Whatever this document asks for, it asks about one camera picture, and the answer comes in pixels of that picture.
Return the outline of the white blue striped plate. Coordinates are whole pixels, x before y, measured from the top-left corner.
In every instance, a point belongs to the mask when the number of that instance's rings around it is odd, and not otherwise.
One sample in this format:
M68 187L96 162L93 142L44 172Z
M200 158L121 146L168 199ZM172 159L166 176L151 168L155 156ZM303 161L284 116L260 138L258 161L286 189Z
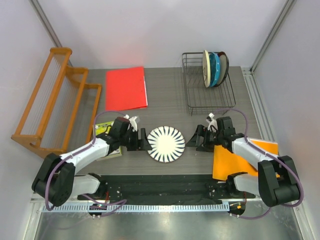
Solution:
M147 153L159 163L172 163L179 159L186 147L182 133L172 126L160 126L147 136L151 150Z

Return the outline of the cream plate with twig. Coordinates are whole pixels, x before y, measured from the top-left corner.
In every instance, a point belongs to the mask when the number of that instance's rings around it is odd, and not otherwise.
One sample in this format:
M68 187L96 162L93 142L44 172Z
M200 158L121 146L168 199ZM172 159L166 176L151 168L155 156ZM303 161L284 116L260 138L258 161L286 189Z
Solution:
M206 88L208 88L211 84L211 66L210 66L210 57L207 50L203 51L202 74L203 74L204 85Z

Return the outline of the dark red rimmed plate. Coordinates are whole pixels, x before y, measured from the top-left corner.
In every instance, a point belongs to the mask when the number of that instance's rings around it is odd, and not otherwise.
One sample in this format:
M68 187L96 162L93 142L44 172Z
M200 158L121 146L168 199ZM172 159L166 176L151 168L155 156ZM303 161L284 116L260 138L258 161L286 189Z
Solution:
M229 73L229 58L224 51L220 51L217 55L220 60L220 75L216 86L220 86Z

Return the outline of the blue polka dot plate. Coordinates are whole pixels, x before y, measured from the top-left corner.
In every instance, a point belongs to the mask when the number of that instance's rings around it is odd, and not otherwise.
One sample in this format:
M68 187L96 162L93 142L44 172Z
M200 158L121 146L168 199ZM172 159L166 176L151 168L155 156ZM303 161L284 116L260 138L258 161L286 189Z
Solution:
M221 63L220 58L217 53L212 52L209 54L210 61L210 87L214 87L219 80L220 71L221 71Z

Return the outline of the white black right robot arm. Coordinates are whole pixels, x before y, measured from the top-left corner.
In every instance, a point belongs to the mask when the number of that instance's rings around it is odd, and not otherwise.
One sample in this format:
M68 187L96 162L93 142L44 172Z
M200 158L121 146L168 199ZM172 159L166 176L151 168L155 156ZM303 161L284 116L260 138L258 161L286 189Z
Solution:
M229 116L206 118L199 124L187 147L213 153L212 177L226 182L226 193L233 198L243 192L256 195L268 207L300 203L303 188L291 157L273 151L274 142L256 142L237 133Z

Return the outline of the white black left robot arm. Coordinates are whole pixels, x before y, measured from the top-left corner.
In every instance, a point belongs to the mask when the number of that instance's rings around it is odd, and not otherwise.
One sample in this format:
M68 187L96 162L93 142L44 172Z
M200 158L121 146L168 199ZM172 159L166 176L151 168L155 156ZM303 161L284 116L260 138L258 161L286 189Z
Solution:
M105 181L95 173L78 175L78 172L120 146L128 151L151 150L145 129L138 129L139 121L138 116L117 117L108 133L98 134L92 141L71 152L48 154L31 186L35 193L44 198L46 209L51 211L69 198L80 195L102 199L107 192Z

